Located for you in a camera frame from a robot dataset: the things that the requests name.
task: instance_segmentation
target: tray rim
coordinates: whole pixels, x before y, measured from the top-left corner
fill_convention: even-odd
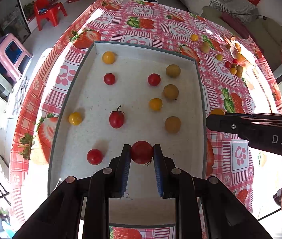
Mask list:
[[[62,104],[62,108],[61,108],[61,111],[60,111],[60,114],[59,114],[59,117],[58,117],[58,121],[57,121],[57,125],[56,125],[56,129],[54,131],[54,136],[53,136],[53,141],[52,141],[52,147],[51,147],[51,153],[50,153],[50,158],[49,158],[49,169],[48,169],[48,181],[47,181],[47,187],[48,187],[48,196],[53,192],[51,191],[51,168],[52,168],[52,161],[53,161],[53,155],[54,155],[54,148],[55,148],[55,144],[56,144],[56,139],[57,139],[57,132],[58,132],[58,129],[60,127],[60,123],[61,123],[61,119],[62,119],[62,116],[63,116],[63,112],[65,110],[65,106],[67,104],[67,101],[69,99],[69,96],[70,96],[70,93],[71,93],[71,90],[72,90],[72,87],[74,85],[74,82],[75,80],[77,79],[77,76],[79,75],[79,72],[86,60],[86,58],[88,57],[89,53],[92,51],[92,49],[96,46],[95,44],[96,43],[102,43],[102,44],[115,44],[115,45],[123,45],[123,46],[133,46],[133,47],[140,47],[140,48],[145,48],[145,49],[150,49],[150,50],[155,50],[155,51],[159,51],[159,52],[163,52],[163,53],[167,53],[167,54],[171,54],[171,55],[175,55],[175,56],[178,56],[178,57],[182,57],[182,58],[185,58],[187,60],[190,60],[192,62],[194,62],[195,66],[196,66],[196,73],[197,73],[197,77],[198,77],[198,81],[199,81],[199,86],[200,86],[200,93],[201,93],[201,101],[202,101],[202,113],[203,113],[203,138],[204,138],[204,145],[203,145],[203,148],[204,148],[204,153],[203,153],[203,169],[202,169],[202,177],[200,178],[205,178],[205,173],[206,173],[206,157],[207,157],[207,153],[206,153],[206,150],[207,150],[207,145],[206,145],[206,140],[207,140],[207,133],[206,133],[206,124],[205,124],[205,119],[206,119],[206,114],[205,114],[205,107],[204,107],[204,95],[203,95],[203,87],[202,87],[202,82],[201,82],[201,77],[200,77],[200,74],[199,74],[199,70],[198,70],[198,66],[197,66],[197,62],[194,58],[191,58],[191,57],[188,57],[188,56],[185,56],[185,55],[182,55],[180,53],[177,53],[177,52],[173,52],[173,51],[170,51],[170,50],[166,50],[166,49],[161,49],[161,48],[156,48],[156,47],[151,47],[151,46],[146,46],[146,45],[140,45],[140,44],[131,44],[131,43],[126,43],[126,42],[117,42],[117,41],[94,41],[93,44],[89,47],[89,49],[86,51],[79,67],[78,67],[78,70],[77,72],[75,73],[75,76],[73,78],[73,80],[71,81],[71,84],[69,86],[69,89],[66,93],[66,96],[65,96],[65,99],[64,99],[64,103]]]

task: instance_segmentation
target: white tray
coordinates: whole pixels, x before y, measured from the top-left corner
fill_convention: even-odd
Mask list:
[[[101,60],[106,51],[118,55],[111,65]],[[180,66],[178,78],[166,75],[169,64]],[[106,85],[103,76],[111,72],[116,76],[116,83]],[[151,73],[161,76],[156,87],[147,82]],[[180,91],[178,99],[172,102],[162,94],[164,86],[170,83]],[[152,98],[163,100],[160,112],[149,109],[148,102]],[[109,115],[119,105],[125,112],[125,123],[114,129],[109,124]],[[48,194],[69,175],[81,179],[108,167],[110,160],[121,154],[124,144],[132,146],[139,140],[160,144],[163,155],[171,157],[176,167],[192,176],[204,177],[206,130],[203,105],[201,81],[194,59],[149,46],[95,42],[78,68],[59,116],[49,164]],[[84,115],[78,126],[68,123],[68,116],[74,111]],[[169,116],[181,119],[182,126],[177,134],[169,134],[164,129]],[[105,154],[99,165],[87,161],[87,152],[93,148]],[[110,199],[109,213],[112,224],[174,224],[175,201],[159,197],[153,163],[146,166],[131,161],[125,196]]]

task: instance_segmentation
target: red cherry tomato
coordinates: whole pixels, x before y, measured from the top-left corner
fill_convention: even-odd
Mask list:
[[[148,83],[152,86],[157,86],[161,81],[160,75],[157,73],[152,73],[148,76]]]
[[[225,67],[226,67],[226,68],[231,68],[231,62],[226,61],[226,62],[225,62]]]
[[[97,165],[102,162],[103,154],[98,149],[92,149],[87,154],[87,160],[93,165]]]
[[[109,122],[113,128],[122,127],[124,123],[124,112],[119,111],[119,107],[116,111],[110,113]]]
[[[153,147],[146,141],[137,141],[130,150],[131,159],[137,164],[150,164],[153,153]]]
[[[115,83],[115,76],[112,73],[107,73],[103,80],[107,85],[113,85]]]

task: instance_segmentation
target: pink plastic stool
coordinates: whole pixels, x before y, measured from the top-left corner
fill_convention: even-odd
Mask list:
[[[21,51],[18,55],[12,54],[16,56],[15,62],[12,62],[6,53],[11,46],[16,46]],[[7,71],[5,75],[10,77],[14,82],[17,82],[21,78],[22,74],[18,70],[18,67],[25,56],[31,58],[32,54],[24,48],[13,34],[9,33],[0,44],[0,63]]]

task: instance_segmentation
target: red plastic chair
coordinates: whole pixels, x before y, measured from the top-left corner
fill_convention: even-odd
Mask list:
[[[39,15],[38,11],[41,9],[47,9],[48,11],[44,14]],[[63,12],[64,16],[67,16],[65,12],[65,8],[63,7],[63,4],[58,2],[52,5],[49,5],[48,0],[36,0],[34,5],[34,11],[38,23],[39,30],[42,30],[41,28],[41,20],[47,19],[48,21],[51,21],[52,25],[55,27],[59,24],[57,19],[58,11],[61,10]]]

